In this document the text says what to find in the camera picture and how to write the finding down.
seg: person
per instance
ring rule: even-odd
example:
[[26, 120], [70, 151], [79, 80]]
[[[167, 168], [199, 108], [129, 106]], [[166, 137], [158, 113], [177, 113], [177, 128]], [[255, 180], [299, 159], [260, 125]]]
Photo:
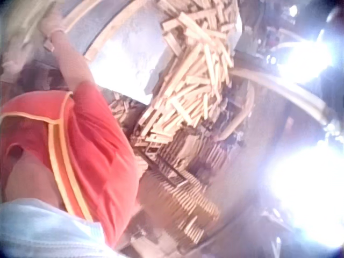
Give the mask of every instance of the person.
[[[0, 244], [8, 257], [115, 257], [138, 190], [133, 150], [53, 9], [40, 30], [70, 92], [33, 91], [1, 108]], [[10, 44], [3, 83], [32, 48]]]

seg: hand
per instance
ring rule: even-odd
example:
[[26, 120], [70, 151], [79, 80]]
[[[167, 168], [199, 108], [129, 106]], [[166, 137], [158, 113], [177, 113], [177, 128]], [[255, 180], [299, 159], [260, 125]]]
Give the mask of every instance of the hand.
[[46, 17], [42, 19], [39, 28], [44, 36], [46, 36], [49, 40], [54, 32], [64, 32], [65, 28], [63, 27], [60, 10], [57, 7], [53, 7]]
[[23, 34], [18, 34], [10, 40], [7, 51], [3, 54], [4, 74], [16, 76], [23, 69], [25, 63], [33, 56], [33, 45], [24, 44]]

